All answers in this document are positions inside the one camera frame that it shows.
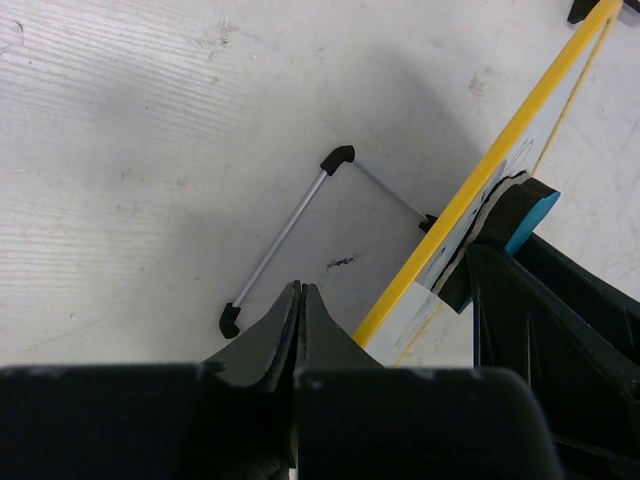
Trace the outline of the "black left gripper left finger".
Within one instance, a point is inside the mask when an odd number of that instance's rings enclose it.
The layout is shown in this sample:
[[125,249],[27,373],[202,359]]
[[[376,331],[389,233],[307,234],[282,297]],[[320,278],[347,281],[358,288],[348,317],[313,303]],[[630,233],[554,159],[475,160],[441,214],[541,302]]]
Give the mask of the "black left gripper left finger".
[[267,313],[204,363],[220,367],[205,403],[203,459],[216,479],[285,479],[302,287],[286,284]]

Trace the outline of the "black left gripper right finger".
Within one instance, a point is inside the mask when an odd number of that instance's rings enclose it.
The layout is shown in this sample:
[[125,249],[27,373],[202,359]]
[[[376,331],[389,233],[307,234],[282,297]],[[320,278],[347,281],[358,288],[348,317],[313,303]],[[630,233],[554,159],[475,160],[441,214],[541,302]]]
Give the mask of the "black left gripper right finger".
[[375,432],[367,404],[383,371],[330,316],[317,286],[302,286],[294,370],[300,479],[365,476]]

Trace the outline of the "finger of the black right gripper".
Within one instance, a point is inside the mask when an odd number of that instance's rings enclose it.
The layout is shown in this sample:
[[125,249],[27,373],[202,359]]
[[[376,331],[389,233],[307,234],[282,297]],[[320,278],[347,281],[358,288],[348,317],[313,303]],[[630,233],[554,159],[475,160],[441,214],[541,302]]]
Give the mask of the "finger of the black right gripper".
[[639,476],[639,302],[531,236],[466,253],[474,363],[517,373],[569,479]]

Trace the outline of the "yellow framed whiteboard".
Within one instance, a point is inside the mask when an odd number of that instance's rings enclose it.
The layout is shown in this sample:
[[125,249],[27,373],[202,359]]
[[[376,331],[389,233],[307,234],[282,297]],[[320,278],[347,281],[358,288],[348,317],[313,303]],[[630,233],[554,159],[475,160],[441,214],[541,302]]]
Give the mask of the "yellow framed whiteboard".
[[619,1],[593,7],[357,328],[355,342],[375,360],[398,363],[442,307],[439,279],[490,192],[505,178],[535,172],[621,7]]

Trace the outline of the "blue felt eraser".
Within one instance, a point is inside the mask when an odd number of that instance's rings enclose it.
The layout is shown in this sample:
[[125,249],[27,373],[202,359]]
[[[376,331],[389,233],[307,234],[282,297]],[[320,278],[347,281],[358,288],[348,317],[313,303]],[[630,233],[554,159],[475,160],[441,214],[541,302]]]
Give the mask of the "blue felt eraser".
[[561,193],[521,171],[499,181],[452,247],[436,255],[419,283],[456,312],[474,302],[522,310],[526,295],[509,277],[512,257]]

